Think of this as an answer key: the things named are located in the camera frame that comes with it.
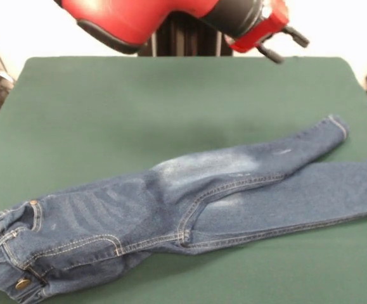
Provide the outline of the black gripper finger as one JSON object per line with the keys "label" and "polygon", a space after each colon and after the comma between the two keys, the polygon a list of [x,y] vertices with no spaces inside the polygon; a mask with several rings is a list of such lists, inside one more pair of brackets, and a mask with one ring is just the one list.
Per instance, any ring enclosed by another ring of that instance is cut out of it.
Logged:
{"label": "black gripper finger", "polygon": [[281,64],[284,61],[284,57],[279,55],[277,52],[273,51],[272,49],[268,49],[263,44],[257,46],[258,52],[274,62],[275,64]]}
{"label": "black gripper finger", "polygon": [[306,36],[288,25],[283,28],[283,33],[291,36],[293,41],[302,48],[307,48],[310,43],[310,40]]}

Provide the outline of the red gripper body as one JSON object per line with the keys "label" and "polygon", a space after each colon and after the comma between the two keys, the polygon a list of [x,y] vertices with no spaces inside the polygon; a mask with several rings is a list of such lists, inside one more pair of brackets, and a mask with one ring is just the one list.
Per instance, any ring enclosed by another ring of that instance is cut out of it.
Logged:
{"label": "red gripper body", "polygon": [[259,16],[245,34],[239,38],[232,38],[228,35],[225,35],[224,38],[233,51],[246,53],[261,46],[272,35],[281,32],[288,22],[288,7],[285,1],[262,1]]}

